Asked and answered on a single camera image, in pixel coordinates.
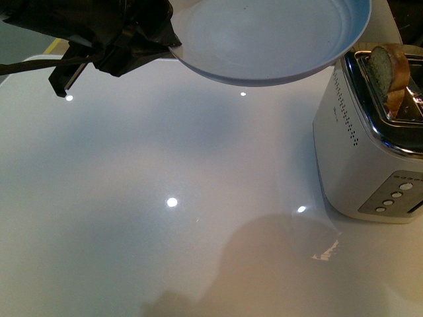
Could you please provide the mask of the black covered left gripper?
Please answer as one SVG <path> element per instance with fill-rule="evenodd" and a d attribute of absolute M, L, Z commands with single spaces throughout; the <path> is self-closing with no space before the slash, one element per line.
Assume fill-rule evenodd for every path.
<path fill-rule="evenodd" d="M 54 68 L 65 98 L 87 64 L 119 77 L 181 46 L 169 1 L 2 1 L 1 22 L 67 40 L 61 60 L 2 64 L 1 74 Z"/>

